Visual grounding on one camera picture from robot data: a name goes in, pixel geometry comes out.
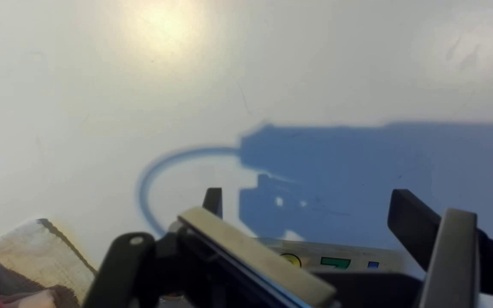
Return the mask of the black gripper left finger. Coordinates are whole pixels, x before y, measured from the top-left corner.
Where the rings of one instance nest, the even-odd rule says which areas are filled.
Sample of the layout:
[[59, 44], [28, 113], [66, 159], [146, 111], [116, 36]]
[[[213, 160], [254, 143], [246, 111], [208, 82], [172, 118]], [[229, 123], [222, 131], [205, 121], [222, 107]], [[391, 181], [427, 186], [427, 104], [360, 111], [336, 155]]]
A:
[[158, 239], [112, 239], [83, 308], [331, 308], [335, 289], [222, 220], [222, 191], [177, 215]]

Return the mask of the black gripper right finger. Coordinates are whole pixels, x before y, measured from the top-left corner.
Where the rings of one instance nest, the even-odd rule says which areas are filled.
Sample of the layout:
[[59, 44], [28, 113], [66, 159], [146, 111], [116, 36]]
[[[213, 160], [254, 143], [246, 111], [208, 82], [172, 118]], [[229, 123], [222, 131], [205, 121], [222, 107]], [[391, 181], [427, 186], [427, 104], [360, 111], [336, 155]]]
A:
[[479, 294], [493, 296], [493, 237], [473, 212], [437, 215], [412, 191], [393, 190], [386, 226], [425, 270], [419, 308], [475, 308]]

